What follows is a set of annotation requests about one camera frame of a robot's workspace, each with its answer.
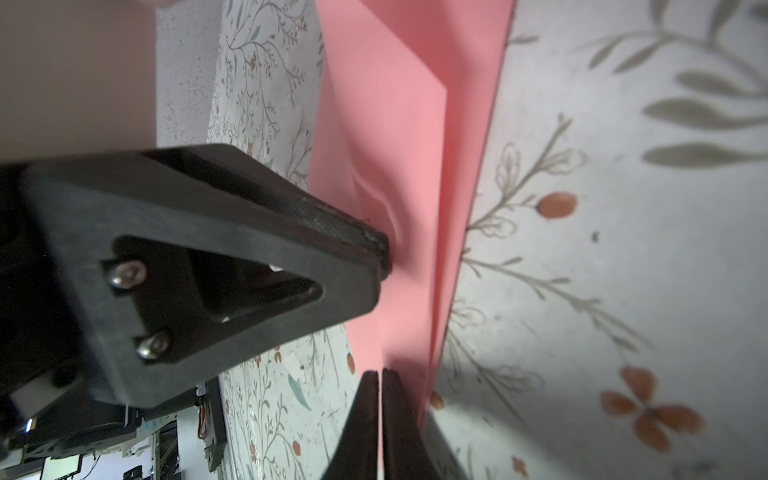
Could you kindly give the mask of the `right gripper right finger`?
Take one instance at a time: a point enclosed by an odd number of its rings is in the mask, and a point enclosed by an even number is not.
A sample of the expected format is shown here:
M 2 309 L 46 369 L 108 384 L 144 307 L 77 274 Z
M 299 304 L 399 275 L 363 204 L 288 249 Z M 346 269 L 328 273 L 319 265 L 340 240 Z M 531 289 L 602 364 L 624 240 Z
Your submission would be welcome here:
M 400 376 L 382 371 L 383 471 L 386 480 L 438 480 Z

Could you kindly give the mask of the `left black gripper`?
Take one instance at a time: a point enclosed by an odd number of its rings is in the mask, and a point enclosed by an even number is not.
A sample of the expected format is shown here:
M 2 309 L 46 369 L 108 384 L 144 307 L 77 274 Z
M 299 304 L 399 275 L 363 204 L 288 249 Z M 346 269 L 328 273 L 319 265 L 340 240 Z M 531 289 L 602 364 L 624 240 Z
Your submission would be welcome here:
M 1 439 L 110 447 L 128 407 L 371 312 L 387 236 L 224 144 L 1 168 Z

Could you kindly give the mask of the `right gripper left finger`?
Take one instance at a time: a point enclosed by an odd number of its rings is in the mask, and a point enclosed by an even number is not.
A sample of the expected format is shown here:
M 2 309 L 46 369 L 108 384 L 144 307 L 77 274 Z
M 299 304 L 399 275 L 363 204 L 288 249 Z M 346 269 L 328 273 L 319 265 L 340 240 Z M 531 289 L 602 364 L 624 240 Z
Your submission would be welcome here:
M 322 480 L 376 480 L 378 438 L 379 374 L 366 371 Z

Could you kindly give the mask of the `pink square paper sheet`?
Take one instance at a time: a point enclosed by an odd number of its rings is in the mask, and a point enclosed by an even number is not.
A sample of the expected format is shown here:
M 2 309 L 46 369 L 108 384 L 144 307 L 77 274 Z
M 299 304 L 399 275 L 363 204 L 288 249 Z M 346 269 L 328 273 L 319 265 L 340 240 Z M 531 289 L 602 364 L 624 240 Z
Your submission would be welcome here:
M 361 371 L 396 370 L 423 419 L 512 19 L 510 1 L 320 1 L 309 188 L 383 231 L 392 270 L 346 326 Z

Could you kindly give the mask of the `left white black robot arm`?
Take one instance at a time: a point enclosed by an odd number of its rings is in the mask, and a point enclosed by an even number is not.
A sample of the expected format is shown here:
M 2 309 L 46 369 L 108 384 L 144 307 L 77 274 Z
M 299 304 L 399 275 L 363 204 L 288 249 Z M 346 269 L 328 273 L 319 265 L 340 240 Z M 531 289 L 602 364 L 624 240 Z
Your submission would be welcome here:
M 225 144 L 155 144 L 155 11 L 1 5 L 1 452 L 371 312 L 387 237 Z

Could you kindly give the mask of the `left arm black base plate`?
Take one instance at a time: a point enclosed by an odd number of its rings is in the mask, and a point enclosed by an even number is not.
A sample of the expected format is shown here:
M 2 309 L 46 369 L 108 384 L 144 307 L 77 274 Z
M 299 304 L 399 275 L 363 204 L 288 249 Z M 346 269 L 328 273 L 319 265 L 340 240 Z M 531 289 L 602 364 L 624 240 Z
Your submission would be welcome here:
M 217 377 L 199 384 L 196 390 L 198 407 L 198 439 L 204 443 L 208 471 L 216 473 L 227 446 L 227 430 L 220 382 Z

